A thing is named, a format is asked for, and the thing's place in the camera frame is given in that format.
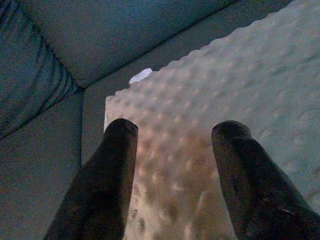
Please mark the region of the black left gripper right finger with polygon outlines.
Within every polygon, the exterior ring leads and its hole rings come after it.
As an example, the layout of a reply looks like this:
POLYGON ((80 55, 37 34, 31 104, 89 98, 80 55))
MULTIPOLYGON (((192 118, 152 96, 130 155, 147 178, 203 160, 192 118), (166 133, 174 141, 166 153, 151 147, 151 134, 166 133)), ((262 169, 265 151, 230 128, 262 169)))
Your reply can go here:
POLYGON ((249 128, 235 120, 211 132, 223 197, 240 240, 317 240, 320 216, 313 211, 249 128))

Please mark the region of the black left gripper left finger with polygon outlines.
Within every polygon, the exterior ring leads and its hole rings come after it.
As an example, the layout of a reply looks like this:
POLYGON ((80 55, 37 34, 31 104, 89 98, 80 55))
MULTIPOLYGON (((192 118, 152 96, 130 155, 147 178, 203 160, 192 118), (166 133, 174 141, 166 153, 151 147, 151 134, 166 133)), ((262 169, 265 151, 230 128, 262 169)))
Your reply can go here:
POLYGON ((74 177, 44 239, 121 240, 135 175, 138 127, 119 118, 74 177))

